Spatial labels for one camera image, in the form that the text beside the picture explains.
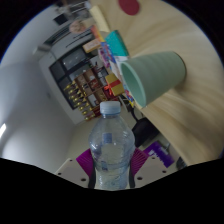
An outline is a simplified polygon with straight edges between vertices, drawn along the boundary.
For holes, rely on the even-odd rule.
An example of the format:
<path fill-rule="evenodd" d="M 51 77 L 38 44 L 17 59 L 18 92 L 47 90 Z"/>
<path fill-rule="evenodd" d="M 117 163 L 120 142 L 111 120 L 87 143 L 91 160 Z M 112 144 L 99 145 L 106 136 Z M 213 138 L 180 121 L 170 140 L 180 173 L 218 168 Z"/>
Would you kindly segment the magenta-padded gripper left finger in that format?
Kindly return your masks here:
<path fill-rule="evenodd" d="M 96 184 L 96 172 L 91 151 L 87 149 L 77 158 L 67 159 L 55 174 L 80 187 L 93 189 Z"/>

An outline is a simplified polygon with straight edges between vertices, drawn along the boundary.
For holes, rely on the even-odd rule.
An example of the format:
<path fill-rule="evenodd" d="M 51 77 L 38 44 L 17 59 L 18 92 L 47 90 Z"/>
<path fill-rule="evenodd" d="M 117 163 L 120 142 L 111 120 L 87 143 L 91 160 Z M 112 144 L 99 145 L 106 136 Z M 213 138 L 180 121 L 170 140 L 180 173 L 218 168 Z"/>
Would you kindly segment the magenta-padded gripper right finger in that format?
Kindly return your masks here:
<path fill-rule="evenodd" d="M 166 168 L 156 155 L 148 156 L 140 149 L 136 149 L 130 162 L 129 186 L 141 188 L 176 171 L 175 164 Z"/>

